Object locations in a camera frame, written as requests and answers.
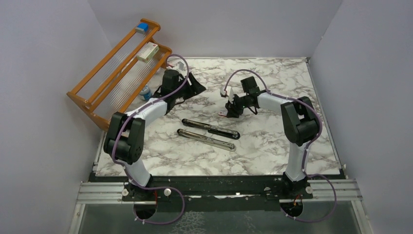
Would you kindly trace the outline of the black stapler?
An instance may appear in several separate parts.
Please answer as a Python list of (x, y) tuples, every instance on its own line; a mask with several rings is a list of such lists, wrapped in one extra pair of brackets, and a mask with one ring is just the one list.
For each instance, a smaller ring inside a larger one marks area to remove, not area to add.
[(241, 135), (238, 131), (225, 129), (225, 128), (218, 127), (218, 126), (215, 126), (215, 125), (201, 123), (201, 122), (189, 120), (189, 119), (186, 119), (186, 118), (182, 119), (181, 122), (185, 126), (207, 130), (211, 134), (226, 137), (226, 138), (229, 138), (229, 139), (238, 140), (241, 137)]

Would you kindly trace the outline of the red white staple box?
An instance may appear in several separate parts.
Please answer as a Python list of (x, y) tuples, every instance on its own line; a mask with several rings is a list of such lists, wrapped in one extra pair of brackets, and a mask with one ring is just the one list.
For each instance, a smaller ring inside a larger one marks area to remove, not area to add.
[(227, 117), (227, 113), (228, 113), (227, 110), (221, 110), (221, 111), (218, 112), (218, 115), (222, 116), (222, 117)]

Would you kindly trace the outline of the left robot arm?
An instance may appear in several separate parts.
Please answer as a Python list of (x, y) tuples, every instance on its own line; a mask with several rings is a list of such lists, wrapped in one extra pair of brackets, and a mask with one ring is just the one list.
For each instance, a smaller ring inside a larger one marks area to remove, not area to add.
[(128, 113), (116, 112), (112, 115), (103, 151), (111, 156), (115, 164), (124, 168), (139, 199), (147, 200), (153, 194), (152, 175), (141, 159), (145, 129), (168, 114), (176, 104), (205, 90), (205, 86), (192, 73), (185, 77), (177, 70), (168, 69), (163, 74), (161, 85), (144, 105)]

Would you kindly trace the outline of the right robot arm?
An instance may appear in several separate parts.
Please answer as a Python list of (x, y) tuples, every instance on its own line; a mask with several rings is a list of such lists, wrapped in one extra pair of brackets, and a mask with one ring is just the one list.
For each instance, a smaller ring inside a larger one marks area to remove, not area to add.
[(307, 156), (310, 145), (322, 132), (322, 121), (314, 110), (309, 97), (288, 98), (268, 90), (260, 90), (254, 77), (241, 81), (245, 95), (240, 97), (225, 85), (220, 95), (227, 98), (227, 117), (239, 117), (244, 109), (253, 113), (258, 108), (266, 109), (282, 116), (283, 130), (290, 142), (288, 163), (282, 174), (281, 192), (286, 198), (294, 198), (307, 184)]

